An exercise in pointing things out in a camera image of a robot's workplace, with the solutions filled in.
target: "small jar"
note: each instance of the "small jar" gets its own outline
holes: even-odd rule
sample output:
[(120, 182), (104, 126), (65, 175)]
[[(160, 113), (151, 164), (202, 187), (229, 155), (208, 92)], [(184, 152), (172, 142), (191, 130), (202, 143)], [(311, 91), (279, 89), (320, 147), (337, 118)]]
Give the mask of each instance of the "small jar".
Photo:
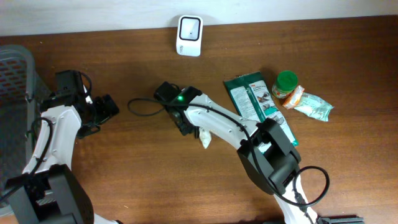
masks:
[(294, 72), (283, 71), (279, 73), (272, 86), (272, 94), (279, 99), (286, 98), (297, 86), (298, 80)]

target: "green wrapper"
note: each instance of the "green wrapper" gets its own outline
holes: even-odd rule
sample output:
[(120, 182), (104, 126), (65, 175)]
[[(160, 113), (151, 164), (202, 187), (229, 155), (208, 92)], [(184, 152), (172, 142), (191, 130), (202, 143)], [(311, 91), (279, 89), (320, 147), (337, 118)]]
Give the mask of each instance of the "green wrapper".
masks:
[(225, 87), (238, 113), (243, 117), (259, 122), (271, 118), (278, 122), (294, 146), (299, 142), (294, 137), (283, 114), (277, 109), (261, 72), (243, 75), (224, 82)]

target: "wood grain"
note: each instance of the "wood grain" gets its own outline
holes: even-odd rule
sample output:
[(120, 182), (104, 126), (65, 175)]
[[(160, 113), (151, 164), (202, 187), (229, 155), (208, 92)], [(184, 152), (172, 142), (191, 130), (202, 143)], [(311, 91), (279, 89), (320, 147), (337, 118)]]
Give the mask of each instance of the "wood grain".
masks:
[[(292, 70), (305, 91), (335, 108), (323, 123), (282, 109), (300, 145), (301, 166), (324, 167), (322, 216), (356, 214), (395, 223), (398, 212), (398, 17), (206, 26), (200, 57), (175, 52), (176, 29), (124, 30), (0, 38), (34, 55), (50, 88), (56, 71), (75, 69), (109, 93), (120, 114), (102, 131), (76, 140), (73, 173), (95, 212), (124, 223), (235, 223), (282, 212), (247, 177), (234, 149), (214, 139), (207, 150), (182, 136), (166, 113), (140, 118), (126, 103), (152, 96), (165, 80), (193, 85), (235, 111), (223, 81), (260, 70), (268, 87)], [(141, 104), (142, 111), (157, 105)], [(303, 174), (307, 197), (324, 184)], [(12, 218), (0, 222), (12, 222)]]

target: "gray basket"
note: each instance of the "gray basket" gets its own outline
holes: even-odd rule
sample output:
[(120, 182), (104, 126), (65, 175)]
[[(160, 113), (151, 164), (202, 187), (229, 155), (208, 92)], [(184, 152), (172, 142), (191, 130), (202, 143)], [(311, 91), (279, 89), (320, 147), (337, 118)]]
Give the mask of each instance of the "gray basket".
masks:
[[(40, 114), (38, 102), (49, 89), (35, 72), (32, 54), (19, 45), (0, 47), (0, 192), (7, 179), (22, 174), (32, 156), (31, 135), (25, 133)], [(8, 203), (0, 205), (0, 217), (12, 214)]]

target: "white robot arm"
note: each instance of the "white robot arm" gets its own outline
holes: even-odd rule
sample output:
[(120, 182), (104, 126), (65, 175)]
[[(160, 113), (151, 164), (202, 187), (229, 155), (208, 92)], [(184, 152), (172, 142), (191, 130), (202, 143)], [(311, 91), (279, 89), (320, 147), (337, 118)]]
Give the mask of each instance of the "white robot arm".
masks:
[[(181, 91), (165, 82), (157, 89), (154, 97), (163, 102), (183, 135), (203, 128), (230, 143), (238, 151), (250, 179), (260, 189), (274, 195), (284, 213), (286, 224), (317, 222), (318, 215), (310, 207), (303, 212), (302, 207), (287, 203), (280, 197), (294, 203), (308, 203), (301, 186), (301, 178), (299, 175), (295, 177), (299, 171), (300, 155), (276, 122), (268, 119), (264, 123), (258, 123), (244, 119), (217, 105), (206, 94), (191, 86)], [(250, 136), (251, 144), (248, 144), (247, 135), (241, 127)], [(259, 167), (253, 161), (250, 145), (254, 147)], [(300, 202), (296, 199), (297, 193), (302, 197)]]
[(121, 223), (94, 214), (71, 172), (76, 137), (98, 132), (119, 112), (109, 95), (92, 101), (82, 75), (57, 73), (58, 91), (40, 106), (42, 124), (32, 158), (21, 176), (7, 181), (6, 191), (14, 191), (8, 201), (19, 223)]

